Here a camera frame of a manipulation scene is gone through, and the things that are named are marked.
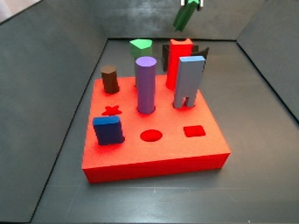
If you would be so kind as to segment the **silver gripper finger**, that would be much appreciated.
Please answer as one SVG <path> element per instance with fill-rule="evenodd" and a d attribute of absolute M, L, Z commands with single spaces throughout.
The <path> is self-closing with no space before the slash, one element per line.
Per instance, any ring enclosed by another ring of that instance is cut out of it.
<path fill-rule="evenodd" d="M 188 1 L 190 0 L 182 0 L 182 6 L 187 5 L 188 4 Z"/>
<path fill-rule="evenodd" d="M 199 0 L 199 4 L 198 4 L 198 11 L 202 11 L 203 9 L 203 6 L 204 6 L 204 0 Z"/>

